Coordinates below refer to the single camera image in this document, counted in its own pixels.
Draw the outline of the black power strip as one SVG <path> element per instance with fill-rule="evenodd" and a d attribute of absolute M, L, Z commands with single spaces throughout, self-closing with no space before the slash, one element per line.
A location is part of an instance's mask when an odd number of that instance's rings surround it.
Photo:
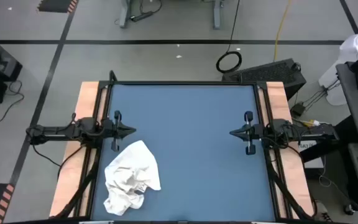
<path fill-rule="evenodd" d="M 131 16 L 130 20 L 132 22 L 138 22 L 138 21 L 141 21 L 141 20 L 143 20 L 145 18 L 148 18 L 148 17 L 152 16 L 153 14 L 154 14 L 154 12 L 152 12 L 152 11 L 145 12 L 145 13 L 142 13 L 142 14 L 140 14 L 138 16 Z"/>

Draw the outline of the black cart base beam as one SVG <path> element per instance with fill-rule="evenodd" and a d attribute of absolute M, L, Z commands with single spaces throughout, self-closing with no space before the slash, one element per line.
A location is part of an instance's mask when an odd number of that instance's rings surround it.
<path fill-rule="evenodd" d="M 334 127 L 337 141 L 322 141 L 300 152 L 303 162 L 309 162 L 334 151 L 347 149 L 348 144 L 358 143 L 358 132 L 352 115 L 342 120 Z"/>

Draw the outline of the grey metal desk leg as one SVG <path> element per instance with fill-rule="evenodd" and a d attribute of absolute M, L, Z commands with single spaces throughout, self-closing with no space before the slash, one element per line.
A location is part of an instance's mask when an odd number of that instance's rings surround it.
<path fill-rule="evenodd" d="M 126 27 L 126 21 L 131 16 L 131 1 L 132 0 L 121 0 L 121 13 L 119 16 L 119 27 L 125 28 Z"/>
<path fill-rule="evenodd" d="M 221 28 L 221 3 L 222 0 L 213 0 L 213 29 Z"/>

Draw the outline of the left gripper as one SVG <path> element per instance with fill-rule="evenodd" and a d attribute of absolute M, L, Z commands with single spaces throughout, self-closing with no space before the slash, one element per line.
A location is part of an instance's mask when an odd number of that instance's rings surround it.
<path fill-rule="evenodd" d="M 111 120 L 109 118 L 103 118 L 103 128 L 104 128 L 104 136 L 106 138 L 112 138 L 111 149 L 114 152 L 119 152 L 119 135 L 118 135 L 118 127 L 121 122 L 121 112 L 114 112 L 114 119 Z M 126 136 L 135 133 L 136 128 L 132 128 L 126 126 L 125 124 L 120 123 L 120 138 L 124 139 Z"/>

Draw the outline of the white beige plaid towel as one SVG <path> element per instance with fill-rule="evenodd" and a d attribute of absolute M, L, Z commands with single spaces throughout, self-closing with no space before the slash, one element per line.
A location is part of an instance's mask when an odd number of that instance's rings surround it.
<path fill-rule="evenodd" d="M 139 209 L 148 188 L 161 189 L 157 161 L 143 141 L 128 145 L 104 174 L 108 190 L 104 207 L 114 215 L 122 216 L 129 208 Z"/>

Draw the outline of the black power adapter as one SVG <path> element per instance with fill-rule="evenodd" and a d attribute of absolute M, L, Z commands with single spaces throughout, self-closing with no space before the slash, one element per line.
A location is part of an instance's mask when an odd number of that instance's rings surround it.
<path fill-rule="evenodd" d="M 291 109 L 290 113 L 294 118 L 300 117 L 305 111 L 305 106 L 303 103 L 297 103 L 295 104 Z"/>

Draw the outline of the white labelled box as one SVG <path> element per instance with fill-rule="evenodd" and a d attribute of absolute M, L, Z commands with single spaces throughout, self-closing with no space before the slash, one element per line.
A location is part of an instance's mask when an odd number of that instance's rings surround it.
<path fill-rule="evenodd" d="M 316 145 L 316 141 L 301 141 L 300 144 L 298 145 L 298 148 L 299 148 L 300 153 L 302 153 L 303 151 L 305 151 L 315 145 Z M 305 157 L 303 155 L 301 155 L 301 156 L 302 156 L 302 159 L 303 159 L 306 169 L 323 169 L 324 168 L 323 159 L 321 157 L 318 157 L 316 159 L 313 159 L 313 160 L 310 160 L 307 162 Z"/>

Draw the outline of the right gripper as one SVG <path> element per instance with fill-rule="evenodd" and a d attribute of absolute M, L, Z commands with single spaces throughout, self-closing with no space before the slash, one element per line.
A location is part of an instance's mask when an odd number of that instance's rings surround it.
<path fill-rule="evenodd" d="M 235 136 L 242 141 L 248 142 L 246 147 L 247 155 L 254 155 L 256 152 L 256 147 L 252 143 L 255 139 L 260 139 L 264 134 L 264 126 L 263 124 L 255 124 L 251 125 L 251 121 L 253 120 L 253 112 L 246 111 L 246 124 L 244 124 L 241 128 L 232 130 L 229 134 Z"/>

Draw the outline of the blue table mat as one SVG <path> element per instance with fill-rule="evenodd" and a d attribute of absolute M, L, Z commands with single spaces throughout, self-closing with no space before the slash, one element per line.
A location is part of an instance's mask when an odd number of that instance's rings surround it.
<path fill-rule="evenodd" d="M 121 148 L 143 141 L 154 155 L 161 189 L 121 221 L 272 221 L 273 205 L 261 143 L 231 134 L 256 111 L 251 86 L 116 85 L 111 110 L 135 132 Z"/>

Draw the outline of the black perforated computer tower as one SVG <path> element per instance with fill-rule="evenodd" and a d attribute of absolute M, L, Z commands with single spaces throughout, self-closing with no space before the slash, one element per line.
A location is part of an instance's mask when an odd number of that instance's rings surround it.
<path fill-rule="evenodd" d="M 282 82 L 287 100 L 306 83 L 301 73 L 301 65 L 292 58 L 226 73 L 223 75 L 222 81 Z"/>

